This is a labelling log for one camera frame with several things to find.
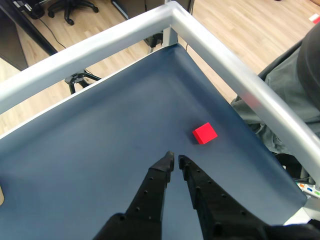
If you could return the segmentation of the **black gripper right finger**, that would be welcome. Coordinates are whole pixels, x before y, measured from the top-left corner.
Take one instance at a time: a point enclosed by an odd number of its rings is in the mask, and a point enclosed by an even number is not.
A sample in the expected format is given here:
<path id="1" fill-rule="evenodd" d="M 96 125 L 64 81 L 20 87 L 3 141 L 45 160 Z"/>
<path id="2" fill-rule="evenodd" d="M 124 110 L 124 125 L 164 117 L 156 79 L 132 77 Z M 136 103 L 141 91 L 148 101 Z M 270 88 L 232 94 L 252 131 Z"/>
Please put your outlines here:
<path id="1" fill-rule="evenodd" d="M 185 155 L 178 158 L 205 240 L 268 238 L 266 223 L 245 209 L 190 158 Z"/>

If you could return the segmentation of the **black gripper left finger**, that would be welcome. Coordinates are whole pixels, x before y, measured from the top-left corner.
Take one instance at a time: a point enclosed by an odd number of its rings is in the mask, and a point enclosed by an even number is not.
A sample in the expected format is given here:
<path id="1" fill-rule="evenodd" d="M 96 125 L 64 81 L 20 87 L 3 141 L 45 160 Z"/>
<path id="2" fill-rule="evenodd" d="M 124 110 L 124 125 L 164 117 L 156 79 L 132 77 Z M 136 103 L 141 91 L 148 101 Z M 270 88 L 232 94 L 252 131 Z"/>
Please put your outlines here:
<path id="1" fill-rule="evenodd" d="M 95 240 L 160 240 L 167 184 L 174 170 L 174 153 L 168 151 L 154 163 L 124 213 L 104 224 Z"/>

